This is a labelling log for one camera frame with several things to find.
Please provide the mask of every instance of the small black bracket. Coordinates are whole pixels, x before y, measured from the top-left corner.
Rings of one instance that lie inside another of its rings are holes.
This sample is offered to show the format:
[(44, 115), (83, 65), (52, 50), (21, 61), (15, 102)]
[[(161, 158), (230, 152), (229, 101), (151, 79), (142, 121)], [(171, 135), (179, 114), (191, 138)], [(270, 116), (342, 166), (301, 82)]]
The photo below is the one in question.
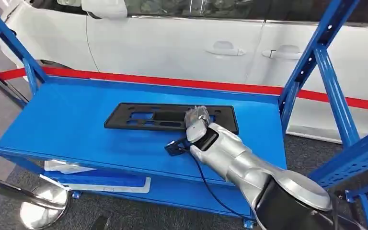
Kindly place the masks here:
[(173, 140), (164, 149), (169, 153), (170, 156), (177, 156), (189, 151), (190, 143), (187, 138), (182, 138), (179, 140)]

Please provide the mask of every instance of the blue shelf surface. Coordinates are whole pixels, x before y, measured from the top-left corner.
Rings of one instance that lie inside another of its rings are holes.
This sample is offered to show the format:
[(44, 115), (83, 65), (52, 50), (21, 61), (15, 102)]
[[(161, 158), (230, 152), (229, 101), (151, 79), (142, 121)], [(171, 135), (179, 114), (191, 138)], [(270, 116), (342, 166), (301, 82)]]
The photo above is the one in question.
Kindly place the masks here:
[[(247, 217), (251, 217), (250, 206), (243, 198), (243, 195), (238, 188), (219, 184), (211, 185), (210, 187), (214, 194), (229, 208)], [(149, 193), (145, 194), (99, 191), (90, 192), (236, 216), (219, 204), (211, 196), (205, 185), (200, 182), (177, 180), (167, 177), (155, 177), (151, 179)]]
[[(200, 181), (188, 154), (171, 157), (164, 150), (184, 132), (105, 129), (104, 121), (121, 102), (232, 105), (243, 142), (262, 159), (286, 168), (277, 100), (271, 95), (49, 77), (0, 139), (0, 152)], [(209, 183), (227, 184), (209, 167), (202, 170)]]

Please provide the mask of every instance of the chrome stanchion base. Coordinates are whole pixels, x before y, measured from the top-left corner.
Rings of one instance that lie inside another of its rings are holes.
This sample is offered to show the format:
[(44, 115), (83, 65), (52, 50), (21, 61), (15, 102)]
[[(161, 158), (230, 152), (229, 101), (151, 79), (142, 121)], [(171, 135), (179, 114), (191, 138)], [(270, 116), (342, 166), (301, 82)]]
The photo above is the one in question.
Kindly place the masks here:
[[(37, 187), (32, 192), (50, 201), (69, 205), (69, 192), (54, 184), (47, 183)], [(23, 202), (20, 208), (20, 219), (26, 228), (38, 230), (52, 225), (66, 210), (67, 207), (63, 210), (52, 210)]]

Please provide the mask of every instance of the black cable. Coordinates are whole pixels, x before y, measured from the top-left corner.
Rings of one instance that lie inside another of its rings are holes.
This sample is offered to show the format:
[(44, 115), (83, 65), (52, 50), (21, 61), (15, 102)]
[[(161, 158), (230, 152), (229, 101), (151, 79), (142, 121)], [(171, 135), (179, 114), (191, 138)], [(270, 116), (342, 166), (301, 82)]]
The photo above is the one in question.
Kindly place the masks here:
[(214, 199), (220, 204), (220, 205), (222, 205), (224, 208), (226, 208), (227, 210), (229, 210), (231, 213), (233, 213), (233, 214), (235, 214), (235, 215), (237, 215), (237, 216), (239, 216), (239, 217), (242, 217), (242, 218), (245, 218), (245, 219), (247, 219), (247, 220), (251, 220), (249, 217), (247, 217), (247, 216), (244, 216), (244, 215), (242, 215), (242, 214), (240, 214), (240, 213), (238, 213), (238, 212), (236, 212), (236, 211), (234, 211), (233, 209), (231, 209), (230, 207), (228, 207), (228, 206), (226, 206), (222, 201), (220, 201), (219, 199), (218, 199), (218, 197), (212, 192), (212, 190), (211, 190), (211, 188), (209, 187), (209, 185), (208, 185), (208, 183), (207, 183), (207, 181), (205, 180), (205, 176), (204, 176), (204, 174), (202, 173), (202, 169), (201, 169), (201, 166), (199, 165), (199, 163), (198, 163), (198, 161), (196, 160), (196, 158), (190, 153), (190, 156), (194, 159), (194, 161), (196, 162), (196, 164), (197, 164), (197, 167), (198, 167), (198, 170), (199, 170), (199, 173), (201, 174), (201, 178), (202, 178), (202, 180), (204, 181), (204, 184), (205, 184), (205, 186), (207, 187), (207, 189), (208, 189), (208, 191), (209, 191), (209, 193), (211, 193), (211, 195), (214, 197)]
[(329, 197), (332, 203), (333, 230), (339, 230), (338, 198), (332, 193), (329, 193)]

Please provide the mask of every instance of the car door handle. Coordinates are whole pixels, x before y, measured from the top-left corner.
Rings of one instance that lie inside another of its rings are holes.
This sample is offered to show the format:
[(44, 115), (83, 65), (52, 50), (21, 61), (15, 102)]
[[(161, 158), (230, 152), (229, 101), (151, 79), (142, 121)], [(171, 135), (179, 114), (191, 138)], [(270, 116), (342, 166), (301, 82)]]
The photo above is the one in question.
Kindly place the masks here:
[(243, 49), (234, 47), (233, 44), (228, 41), (217, 41), (211, 48), (207, 48), (205, 51), (211, 54), (227, 56), (242, 56), (246, 54)]
[(268, 58), (276, 58), (276, 59), (287, 59), (287, 60), (298, 60), (301, 57), (300, 52), (291, 53), (291, 52), (282, 52), (277, 51), (275, 49), (272, 50), (263, 50), (262, 55)]

